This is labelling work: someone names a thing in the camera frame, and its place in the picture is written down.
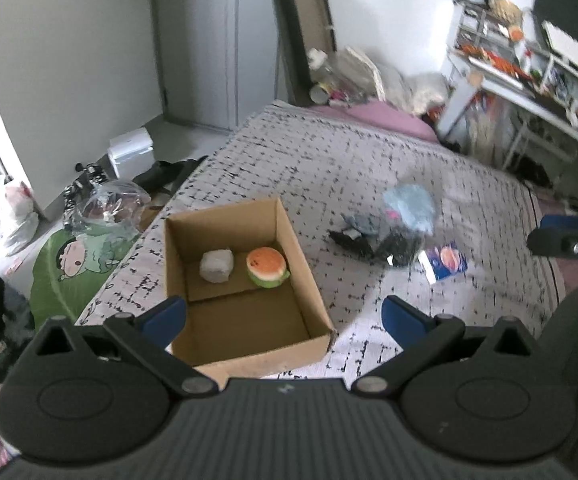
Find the bed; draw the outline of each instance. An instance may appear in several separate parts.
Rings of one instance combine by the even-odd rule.
[[[384,190],[405,182],[432,192],[438,220],[428,242],[456,240],[468,259],[464,275],[429,286],[420,269],[362,262],[328,239],[341,214],[377,214]],[[350,384],[393,357],[397,345],[380,321],[389,294],[467,324],[517,316],[535,335],[564,295],[554,262],[525,247],[542,214],[517,180],[438,144],[274,104],[195,171],[78,323],[98,324],[117,312],[139,315],[165,299],[166,216],[267,196],[281,197],[338,331],[322,361],[280,377],[342,377]]]

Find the white bag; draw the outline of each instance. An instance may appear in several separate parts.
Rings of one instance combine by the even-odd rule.
[[[20,180],[0,184],[0,251],[11,256],[22,250],[38,229],[28,187]]]

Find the cardboard box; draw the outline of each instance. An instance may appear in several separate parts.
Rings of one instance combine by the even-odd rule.
[[[249,278],[246,255],[279,250],[291,277],[277,288]],[[198,273],[207,251],[231,249],[226,283]],[[322,359],[334,327],[280,199],[169,216],[165,221],[166,293],[187,302],[173,354],[224,386],[229,377],[264,377]]]

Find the gray door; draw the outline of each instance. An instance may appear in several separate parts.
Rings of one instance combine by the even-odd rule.
[[[233,129],[236,0],[156,0],[156,9],[166,118]]]
[[[238,125],[275,99],[278,31],[273,0],[238,0]]]

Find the pink blanket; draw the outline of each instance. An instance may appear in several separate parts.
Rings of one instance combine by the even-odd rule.
[[[310,110],[315,110],[328,117],[355,120],[363,124],[439,144],[434,130],[423,120],[380,101],[372,101],[350,108],[315,106],[310,108]]]

